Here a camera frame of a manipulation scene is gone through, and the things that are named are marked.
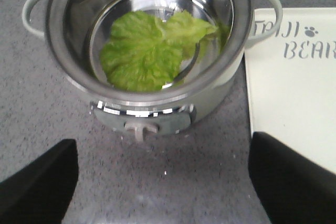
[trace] pot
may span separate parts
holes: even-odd
[[[229,92],[244,47],[269,37],[282,20],[279,0],[269,0],[277,17],[273,28],[257,36],[251,29],[252,0],[48,0],[45,31],[40,31],[29,23],[30,12],[38,1],[26,1],[24,26],[46,40],[98,120],[115,131],[134,132],[137,141],[143,141],[145,133],[179,133],[211,113]],[[111,24],[132,10],[143,10],[163,20],[174,12],[187,10],[228,32],[210,43],[183,84],[148,93],[118,90],[100,78],[96,66]]]

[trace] gray countertop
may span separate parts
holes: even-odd
[[[61,139],[75,138],[80,175],[64,223],[270,223],[248,177],[243,65],[210,116],[139,147],[89,115],[47,45],[23,28],[24,1],[0,0],[0,180]],[[284,7],[336,3],[281,1]],[[33,10],[37,27],[45,4]]]

